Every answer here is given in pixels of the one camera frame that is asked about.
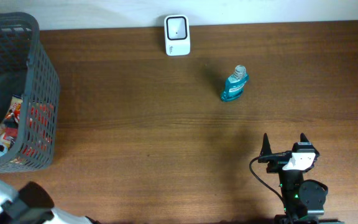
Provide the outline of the teal Listerine mouthwash bottle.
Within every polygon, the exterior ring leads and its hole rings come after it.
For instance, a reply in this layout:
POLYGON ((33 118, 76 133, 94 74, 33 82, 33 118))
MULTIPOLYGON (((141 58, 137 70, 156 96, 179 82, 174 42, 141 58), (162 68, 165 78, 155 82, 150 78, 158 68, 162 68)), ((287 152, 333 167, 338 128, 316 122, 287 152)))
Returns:
POLYGON ((249 75, 245 66, 237 65, 233 74, 227 78, 224 90, 221 94, 223 102, 233 101, 238 99, 244 92, 244 86, 249 80, 249 75))

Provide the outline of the orange red snack bag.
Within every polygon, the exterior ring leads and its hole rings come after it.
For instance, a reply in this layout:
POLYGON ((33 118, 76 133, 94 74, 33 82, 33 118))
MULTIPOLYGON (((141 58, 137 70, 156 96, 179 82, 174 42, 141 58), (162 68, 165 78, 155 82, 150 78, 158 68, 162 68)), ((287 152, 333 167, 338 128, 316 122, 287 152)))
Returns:
POLYGON ((25 146, 22 154, 40 156, 42 152, 51 154, 53 144, 53 119, 55 107, 51 103, 35 103, 30 105, 26 118, 25 146))

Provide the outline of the beige wet wipes pack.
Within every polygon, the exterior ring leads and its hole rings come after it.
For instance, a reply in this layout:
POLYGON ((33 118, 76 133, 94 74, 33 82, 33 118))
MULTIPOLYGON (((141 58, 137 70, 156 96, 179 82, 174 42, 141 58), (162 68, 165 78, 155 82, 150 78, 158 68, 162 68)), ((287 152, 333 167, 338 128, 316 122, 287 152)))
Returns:
POLYGON ((0 124, 0 157, 11 149, 17 139, 22 102, 21 97, 13 95, 9 109, 0 124))

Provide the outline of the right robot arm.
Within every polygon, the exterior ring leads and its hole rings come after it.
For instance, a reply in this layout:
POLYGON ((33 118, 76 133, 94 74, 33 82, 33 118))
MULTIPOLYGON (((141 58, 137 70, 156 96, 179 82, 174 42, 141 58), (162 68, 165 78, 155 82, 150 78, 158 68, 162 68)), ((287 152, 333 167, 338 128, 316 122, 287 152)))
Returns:
POLYGON ((280 193, 266 184, 257 174, 254 174, 254 177, 278 195, 283 203, 285 213, 275 215, 274 223, 340 223, 337 219, 324 220, 321 218, 324 215, 328 186, 317 180, 305 180, 303 177, 304 173, 314 167, 318 157, 318 150, 304 134, 300 134, 300 140, 294 143, 291 150, 278 153, 272 152, 269 138, 264 134, 260 154, 249 164, 252 165, 255 161, 266 163, 266 172, 279 176, 280 193))

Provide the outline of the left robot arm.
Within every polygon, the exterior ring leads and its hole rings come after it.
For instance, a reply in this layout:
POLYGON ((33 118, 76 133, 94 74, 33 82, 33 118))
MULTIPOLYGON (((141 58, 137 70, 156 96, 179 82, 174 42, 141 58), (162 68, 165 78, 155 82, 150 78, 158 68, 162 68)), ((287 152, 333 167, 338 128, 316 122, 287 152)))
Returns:
POLYGON ((28 182, 20 190, 0 180, 0 224, 100 224, 55 206, 39 184, 28 182))

